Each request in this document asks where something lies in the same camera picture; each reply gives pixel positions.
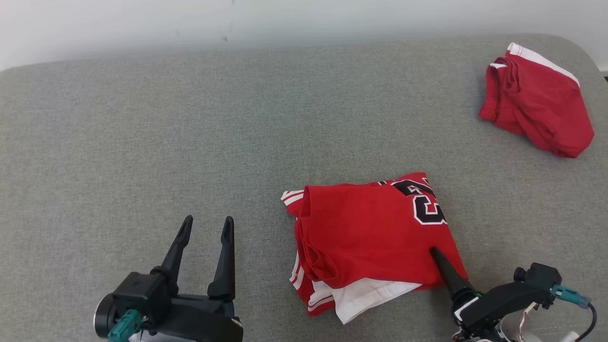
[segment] gray fabric surface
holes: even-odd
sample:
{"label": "gray fabric surface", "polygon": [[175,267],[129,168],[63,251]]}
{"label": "gray fabric surface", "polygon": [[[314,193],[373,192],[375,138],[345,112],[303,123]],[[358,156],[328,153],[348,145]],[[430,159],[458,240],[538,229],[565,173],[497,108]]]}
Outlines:
{"label": "gray fabric surface", "polygon": [[[481,121],[485,69],[515,41],[571,71],[596,132],[560,159]],[[0,73],[0,340],[97,341],[98,301],[162,261],[195,218],[179,285],[205,293],[226,215],[236,224],[237,315],[246,341],[449,341],[443,288],[347,326],[307,317],[289,283],[306,184],[428,173],[471,282],[555,266],[608,305],[608,84],[578,46],[513,35],[51,63]],[[530,318],[547,341],[590,312]]]}

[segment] white cable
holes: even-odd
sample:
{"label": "white cable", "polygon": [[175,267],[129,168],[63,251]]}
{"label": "white cable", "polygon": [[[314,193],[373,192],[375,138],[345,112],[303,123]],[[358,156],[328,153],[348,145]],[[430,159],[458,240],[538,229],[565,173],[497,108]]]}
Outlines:
{"label": "white cable", "polygon": [[452,340],[454,339],[454,337],[456,337],[456,335],[460,334],[461,332],[462,332],[462,328],[458,327],[458,331],[452,335]]}
{"label": "white cable", "polygon": [[534,308],[538,308],[538,303],[532,302],[530,303],[530,305],[528,305],[528,307],[523,311],[523,315],[522,315],[522,320],[519,322],[519,342],[526,342],[523,339],[523,322],[526,320],[526,316],[528,315],[528,313],[530,311],[532,311],[532,309]]}

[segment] white fabric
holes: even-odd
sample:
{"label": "white fabric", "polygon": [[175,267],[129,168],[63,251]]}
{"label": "white fabric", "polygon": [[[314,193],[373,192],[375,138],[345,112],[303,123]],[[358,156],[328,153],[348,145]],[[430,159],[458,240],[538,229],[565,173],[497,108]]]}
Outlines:
{"label": "white fabric", "polygon": [[285,198],[288,198],[291,195],[301,194],[302,192],[304,192],[304,190],[296,190],[296,191],[286,191],[286,192],[283,192],[283,196],[281,196],[281,201],[283,201]]}
{"label": "white fabric", "polygon": [[578,79],[576,77],[574,77],[574,75],[570,71],[554,64],[552,61],[546,59],[545,57],[539,55],[538,53],[536,53],[530,49],[527,49],[516,43],[511,43],[511,44],[509,44],[509,47],[507,48],[507,50],[509,50],[511,52],[511,54],[513,54],[513,55],[520,56],[524,59],[533,61],[540,65],[544,65],[548,68],[551,68],[551,69],[559,72],[562,75],[566,75],[566,76],[570,77],[572,80],[574,80],[574,82],[576,82],[576,84],[579,87],[581,86],[581,84],[578,82]]}
{"label": "white fabric", "polygon": [[[304,269],[300,266],[300,256],[296,252],[295,265],[291,272],[290,282],[296,290],[300,289]],[[331,301],[336,302],[336,315],[346,324],[355,317],[391,299],[395,299],[420,286],[413,282],[379,281],[363,278],[343,288],[331,288],[326,283],[313,281],[314,293],[308,301],[308,311],[313,311],[318,306]]]}
{"label": "white fabric", "polygon": [[299,194],[296,196],[289,197],[286,200],[283,200],[283,202],[285,203],[286,206],[288,206],[295,201],[301,200],[303,197],[304,197],[304,194]]}
{"label": "white fabric", "polygon": [[411,282],[377,281],[363,278],[344,288],[331,289],[336,315],[346,324],[367,309],[384,304],[419,287]]}

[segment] clothing pile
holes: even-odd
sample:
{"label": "clothing pile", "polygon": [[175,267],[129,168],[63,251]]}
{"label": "clothing pile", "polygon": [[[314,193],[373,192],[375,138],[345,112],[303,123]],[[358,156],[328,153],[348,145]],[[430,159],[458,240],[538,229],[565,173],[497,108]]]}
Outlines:
{"label": "clothing pile", "polygon": [[346,324],[414,289],[442,284],[438,247],[467,279],[426,174],[368,184],[306,186],[281,198],[296,218],[290,278],[308,315],[336,308]]}
{"label": "clothing pile", "polygon": [[511,43],[486,70],[486,102],[479,116],[541,150],[576,158],[593,139],[580,84],[567,70]]}
{"label": "clothing pile", "polygon": [[[542,150],[576,158],[593,128],[576,77],[511,43],[486,70],[479,116]],[[335,308],[346,324],[412,290],[441,285],[430,255],[438,247],[467,279],[446,219],[425,173],[368,184],[306,186],[281,197],[296,218],[290,278],[308,315]]]}

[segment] red jersey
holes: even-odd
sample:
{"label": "red jersey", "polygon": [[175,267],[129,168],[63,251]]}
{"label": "red jersey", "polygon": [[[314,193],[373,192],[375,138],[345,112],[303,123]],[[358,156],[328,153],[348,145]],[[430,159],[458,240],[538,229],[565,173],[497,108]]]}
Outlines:
{"label": "red jersey", "polygon": [[441,285],[433,246],[467,278],[425,173],[362,186],[306,186],[299,195],[301,212],[292,213],[298,255],[314,282],[331,288],[362,278]]}
{"label": "red jersey", "polygon": [[486,70],[479,116],[541,150],[576,158],[594,132],[576,77],[536,52],[511,43]]}

